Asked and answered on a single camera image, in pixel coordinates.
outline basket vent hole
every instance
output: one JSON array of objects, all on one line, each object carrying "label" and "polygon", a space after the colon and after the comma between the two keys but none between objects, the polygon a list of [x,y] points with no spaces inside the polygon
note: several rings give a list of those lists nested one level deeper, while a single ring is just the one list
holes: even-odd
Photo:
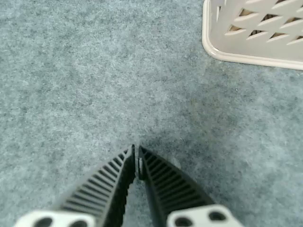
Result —
[{"label": "basket vent hole", "polygon": [[276,4],[278,4],[278,3],[282,2],[282,1],[287,1],[287,0],[278,0],[278,1],[276,2]]},{"label": "basket vent hole", "polygon": [[291,23],[291,22],[294,22],[294,21],[297,21],[297,20],[301,20],[301,18],[298,18],[298,17],[292,17],[292,18],[289,18],[285,24],[288,24],[288,23]]},{"label": "basket vent hole", "polygon": [[251,32],[250,36],[259,34],[259,33],[261,33],[261,32],[264,32],[264,31],[261,31],[261,30],[253,30],[253,31]]},{"label": "basket vent hole", "polygon": [[241,30],[242,28],[232,25],[229,29],[230,32]]},{"label": "basket vent hole", "polygon": [[221,11],[221,6],[218,6],[218,7],[217,7],[217,21],[218,21],[218,19],[219,19],[220,11]]},{"label": "basket vent hole", "polygon": [[277,15],[273,15],[273,14],[267,14],[261,21],[265,21],[265,20],[269,20],[271,18],[276,17]]},{"label": "basket vent hole", "polygon": [[241,13],[239,14],[239,17],[247,16],[247,15],[252,14],[252,13],[254,13],[254,12],[249,11],[247,9],[242,9]]},{"label": "basket vent hole", "polygon": [[278,37],[278,36],[280,36],[280,35],[285,35],[285,33],[278,33],[278,32],[276,32],[276,33],[274,33],[274,34],[270,37],[270,39],[276,38],[276,37]]}]

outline gray carpet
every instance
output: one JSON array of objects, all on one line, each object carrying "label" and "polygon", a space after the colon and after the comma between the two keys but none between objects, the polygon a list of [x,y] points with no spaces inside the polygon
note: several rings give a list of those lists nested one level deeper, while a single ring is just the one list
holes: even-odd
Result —
[{"label": "gray carpet", "polygon": [[[303,226],[303,72],[220,62],[201,0],[0,1],[0,226],[131,143],[247,227]],[[124,227],[151,227],[143,184]]]}]

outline mounting hole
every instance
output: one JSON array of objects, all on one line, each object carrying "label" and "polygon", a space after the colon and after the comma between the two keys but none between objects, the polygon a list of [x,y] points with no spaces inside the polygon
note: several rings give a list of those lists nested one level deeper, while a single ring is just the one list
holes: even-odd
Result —
[{"label": "mounting hole", "polygon": [[224,221],[226,220],[226,216],[218,211],[213,211],[209,214],[209,218],[212,221]]},{"label": "mounting hole", "polygon": [[49,227],[52,222],[51,218],[42,218],[35,223],[34,227]]},{"label": "mounting hole", "polygon": [[188,227],[188,226],[192,226],[193,223],[191,220],[189,220],[186,217],[179,217],[175,220],[175,224],[177,227]]},{"label": "mounting hole", "polygon": [[87,227],[87,223],[85,221],[76,221],[70,227]]}]

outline laundry basket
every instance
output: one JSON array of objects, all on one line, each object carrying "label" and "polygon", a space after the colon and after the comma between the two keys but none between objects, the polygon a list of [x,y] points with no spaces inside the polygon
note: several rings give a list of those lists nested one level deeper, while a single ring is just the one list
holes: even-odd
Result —
[{"label": "laundry basket", "polygon": [[205,0],[202,41],[219,60],[303,70],[303,0]]}]

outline ridged grip pad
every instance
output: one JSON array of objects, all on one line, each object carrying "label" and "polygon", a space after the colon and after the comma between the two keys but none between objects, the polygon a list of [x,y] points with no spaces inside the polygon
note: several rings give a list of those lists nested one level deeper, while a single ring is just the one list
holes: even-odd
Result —
[{"label": "ridged grip pad", "polygon": [[127,190],[135,177],[134,145],[90,171],[53,207],[91,214],[98,227],[120,227]]},{"label": "ridged grip pad", "polygon": [[173,211],[214,203],[185,173],[143,147],[139,147],[139,165],[155,227],[166,227]]}]

